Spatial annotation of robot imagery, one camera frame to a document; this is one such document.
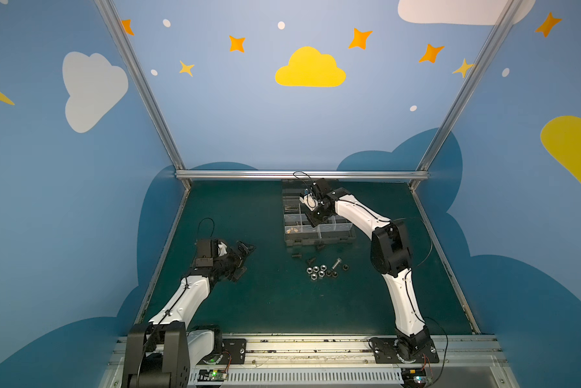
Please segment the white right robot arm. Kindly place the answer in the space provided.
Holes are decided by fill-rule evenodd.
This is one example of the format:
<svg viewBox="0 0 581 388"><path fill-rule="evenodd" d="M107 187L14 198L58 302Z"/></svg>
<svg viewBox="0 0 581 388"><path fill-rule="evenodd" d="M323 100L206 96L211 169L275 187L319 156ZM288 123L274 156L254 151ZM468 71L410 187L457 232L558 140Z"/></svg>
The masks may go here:
<svg viewBox="0 0 581 388"><path fill-rule="evenodd" d="M337 215L370 239L371 264L386 282L395 311L397 353L401 359L412 361L430 352L434 342L416 300L413 253L404 221L376 213L348 190L332 189L325 179L311 183L299 201L311 226Z"/></svg>

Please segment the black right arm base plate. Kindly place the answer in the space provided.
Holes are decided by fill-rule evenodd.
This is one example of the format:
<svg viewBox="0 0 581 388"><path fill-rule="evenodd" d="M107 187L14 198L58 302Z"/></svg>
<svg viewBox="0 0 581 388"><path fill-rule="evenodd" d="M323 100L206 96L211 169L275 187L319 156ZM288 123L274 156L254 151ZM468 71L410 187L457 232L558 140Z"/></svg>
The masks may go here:
<svg viewBox="0 0 581 388"><path fill-rule="evenodd" d="M433 343L414 349L397 338L372 337L368 340L377 364L428 364L440 362Z"/></svg>

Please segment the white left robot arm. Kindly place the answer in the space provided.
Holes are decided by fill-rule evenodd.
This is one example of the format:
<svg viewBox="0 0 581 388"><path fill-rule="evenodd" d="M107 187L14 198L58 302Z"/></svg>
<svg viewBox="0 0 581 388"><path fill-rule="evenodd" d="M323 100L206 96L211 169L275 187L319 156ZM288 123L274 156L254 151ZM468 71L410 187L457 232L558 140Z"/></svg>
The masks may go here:
<svg viewBox="0 0 581 388"><path fill-rule="evenodd" d="M199 239L188 272L165 306L146 323L133 325L127 336L123 387L186 387L190 370L203 360L223 356L217 325L189 331L194 315L214 286L237 282L256 246L222 239Z"/></svg>

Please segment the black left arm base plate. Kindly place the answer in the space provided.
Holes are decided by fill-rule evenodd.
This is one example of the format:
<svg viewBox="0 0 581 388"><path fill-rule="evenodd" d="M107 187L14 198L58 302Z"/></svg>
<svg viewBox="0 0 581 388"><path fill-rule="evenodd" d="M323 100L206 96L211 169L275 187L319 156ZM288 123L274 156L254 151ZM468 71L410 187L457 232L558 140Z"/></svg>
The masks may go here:
<svg viewBox="0 0 581 388"><path fill-rule="evenodd" d="M223 339L221 345L201 359L199 365L243 365L247 355L247 340Z"/></svg>

